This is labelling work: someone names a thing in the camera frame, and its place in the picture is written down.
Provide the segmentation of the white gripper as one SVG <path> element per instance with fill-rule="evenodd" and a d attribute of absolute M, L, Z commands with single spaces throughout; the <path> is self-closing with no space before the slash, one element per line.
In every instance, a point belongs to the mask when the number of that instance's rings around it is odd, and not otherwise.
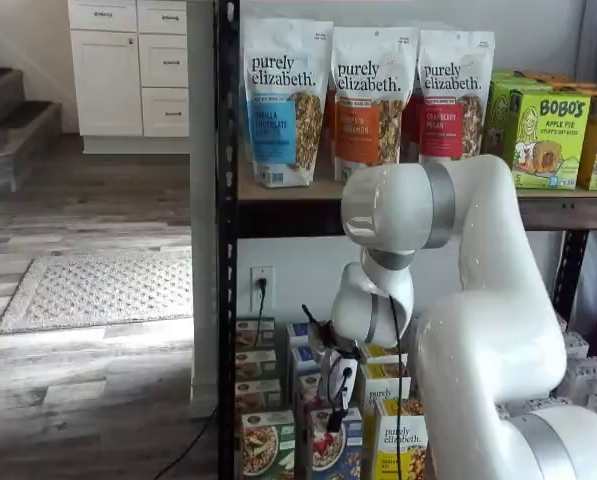
<path fill-rule="evenodd" d="M 332 412 L 326 426 L 330 433 L 338 433 L 347 416 L 360 359 L 357 349 L 351 352 L 326 349 L 322 357 L 319 394 L 328 403 L 332 403 Z"/>

